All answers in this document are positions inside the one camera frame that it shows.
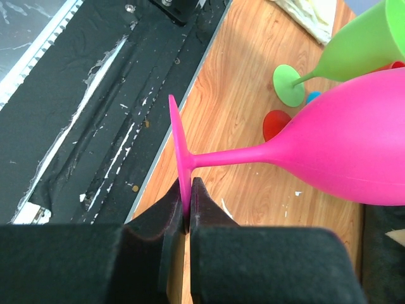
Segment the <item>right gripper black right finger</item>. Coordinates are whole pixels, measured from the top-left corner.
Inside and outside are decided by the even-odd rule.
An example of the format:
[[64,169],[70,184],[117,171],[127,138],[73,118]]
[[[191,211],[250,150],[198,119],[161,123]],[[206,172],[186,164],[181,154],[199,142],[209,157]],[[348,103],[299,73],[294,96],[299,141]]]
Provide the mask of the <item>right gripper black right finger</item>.
[[201,178],[190,201],[194,303],[365,303],[349,255],[320,227],[241,226]]

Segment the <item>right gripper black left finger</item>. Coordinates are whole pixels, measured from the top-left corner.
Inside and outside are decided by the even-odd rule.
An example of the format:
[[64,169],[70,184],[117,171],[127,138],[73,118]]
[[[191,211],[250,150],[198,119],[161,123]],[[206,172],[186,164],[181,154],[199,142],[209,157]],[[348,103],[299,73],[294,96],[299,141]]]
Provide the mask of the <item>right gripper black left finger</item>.
[[180,303],[180,187],[126,224],[1,226],[2,303]]

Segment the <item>red wine glass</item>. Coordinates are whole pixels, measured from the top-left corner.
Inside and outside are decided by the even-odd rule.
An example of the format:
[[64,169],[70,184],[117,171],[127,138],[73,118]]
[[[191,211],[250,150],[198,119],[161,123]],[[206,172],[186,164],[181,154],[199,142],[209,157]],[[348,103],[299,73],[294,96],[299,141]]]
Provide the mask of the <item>red wine glass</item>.
[[[404,67],[403,61],[393,61],[388,65],[382,66],[372,71],[372,73],[402,67]],[[265,142],[275,137],[291,121],[291,119],[292,118],[290,117],[290,115],[282,110],[269,111],[263,120],[262,131]]]

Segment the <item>pink wine glass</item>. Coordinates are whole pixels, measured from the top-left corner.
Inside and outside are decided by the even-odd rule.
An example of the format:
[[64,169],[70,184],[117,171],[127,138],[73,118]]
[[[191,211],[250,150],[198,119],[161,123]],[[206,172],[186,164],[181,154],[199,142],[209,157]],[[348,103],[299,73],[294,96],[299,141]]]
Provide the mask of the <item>pink wine glass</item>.
[[194,169],[240,163],[271,163],[348,201],[404,204],[403,68],[334,87],[306,105],[275,137],[250,148],[192,154],[173,96],[168,104],[185,216],[190,214]]

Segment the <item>green wine glass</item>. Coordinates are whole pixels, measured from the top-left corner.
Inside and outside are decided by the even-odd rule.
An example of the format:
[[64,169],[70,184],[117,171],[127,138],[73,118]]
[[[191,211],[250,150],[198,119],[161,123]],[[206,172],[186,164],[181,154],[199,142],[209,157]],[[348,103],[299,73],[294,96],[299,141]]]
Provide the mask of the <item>green wine glass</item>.
[[296,107],[309,79],[345,82],[394,61],[404,61],[404,1],[380,1],[332,37],[311,72],[300,76],[290,65],[276,67],[273,88],[282,103]]

